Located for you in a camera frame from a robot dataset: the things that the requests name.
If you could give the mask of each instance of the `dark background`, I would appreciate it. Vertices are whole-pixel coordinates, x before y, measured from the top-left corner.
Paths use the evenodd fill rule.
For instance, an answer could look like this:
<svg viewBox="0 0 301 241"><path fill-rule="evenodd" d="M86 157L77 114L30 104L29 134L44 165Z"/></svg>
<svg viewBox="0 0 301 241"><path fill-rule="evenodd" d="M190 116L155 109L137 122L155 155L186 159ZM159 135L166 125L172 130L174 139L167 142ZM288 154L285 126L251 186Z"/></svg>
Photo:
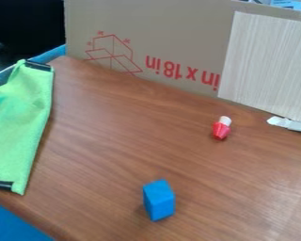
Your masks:
<svg viewBox="0 0 301 241"><path fill-rule="evenodd" d="M0 0L0 70L65 43L62 0Z"/></svg>

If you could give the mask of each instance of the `wooden table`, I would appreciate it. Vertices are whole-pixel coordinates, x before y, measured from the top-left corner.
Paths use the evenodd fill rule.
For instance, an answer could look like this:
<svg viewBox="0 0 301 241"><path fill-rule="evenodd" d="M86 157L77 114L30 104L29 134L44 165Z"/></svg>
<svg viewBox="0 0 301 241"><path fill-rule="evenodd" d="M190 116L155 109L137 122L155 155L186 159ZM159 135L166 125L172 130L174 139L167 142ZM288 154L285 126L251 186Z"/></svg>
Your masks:
<svg viewBox="0 0 301 241"><path fill-rule="evenodd" d="M0 203L58 240L301 241L301 134L271 115L62 57L24 197ZM226 141L211 126L231 116ZM143 184L166 178L174 217L152 223Z"/></svg>

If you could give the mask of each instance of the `blue cube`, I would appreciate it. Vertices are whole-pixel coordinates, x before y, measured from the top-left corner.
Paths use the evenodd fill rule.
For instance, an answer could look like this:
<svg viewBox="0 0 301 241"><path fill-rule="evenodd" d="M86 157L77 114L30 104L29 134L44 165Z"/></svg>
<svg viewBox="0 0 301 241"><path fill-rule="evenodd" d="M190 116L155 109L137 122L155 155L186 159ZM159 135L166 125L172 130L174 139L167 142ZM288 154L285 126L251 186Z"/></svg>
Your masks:
<svg viewBox="0 0 301 241"><path fill-rule="evenodd" d="M143 198L151 221L174 215L175 194L165 179L144 185Z"/></svg>

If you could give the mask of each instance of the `green towel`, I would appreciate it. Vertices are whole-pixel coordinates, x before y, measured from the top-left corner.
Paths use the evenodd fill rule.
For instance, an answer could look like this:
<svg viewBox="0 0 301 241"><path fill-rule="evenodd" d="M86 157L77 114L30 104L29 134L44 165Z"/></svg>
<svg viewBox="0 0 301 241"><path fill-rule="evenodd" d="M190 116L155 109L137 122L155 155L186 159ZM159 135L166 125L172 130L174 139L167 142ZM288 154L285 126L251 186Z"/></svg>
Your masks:
<svg viewBox="0 0 301 241"><path fill-rule="evenodd" d="M0 188L23 195L50 114L54 70L20 60L0 87Z"/></svg>

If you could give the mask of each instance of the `light wood panel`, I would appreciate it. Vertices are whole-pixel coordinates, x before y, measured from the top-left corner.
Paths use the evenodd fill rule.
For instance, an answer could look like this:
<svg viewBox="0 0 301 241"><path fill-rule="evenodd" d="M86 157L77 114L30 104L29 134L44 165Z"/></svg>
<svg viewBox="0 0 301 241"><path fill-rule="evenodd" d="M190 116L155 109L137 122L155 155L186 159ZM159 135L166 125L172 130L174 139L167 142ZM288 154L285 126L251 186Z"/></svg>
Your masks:
<svg viewBox="0 0 301 241"><path fill-rule="evenodd" d="M218 96L301 121L301 22L236 12Z"/></svg>
<svg viewBox="0 0 301 241"><path fill-rule="evenodd" d="M62 57L24 197L0 203L56 240L301 241L301 134L270 114ZM226 141L214 121L232 117ZM152 223L143 184L166 178L177 213Z"/></svg>

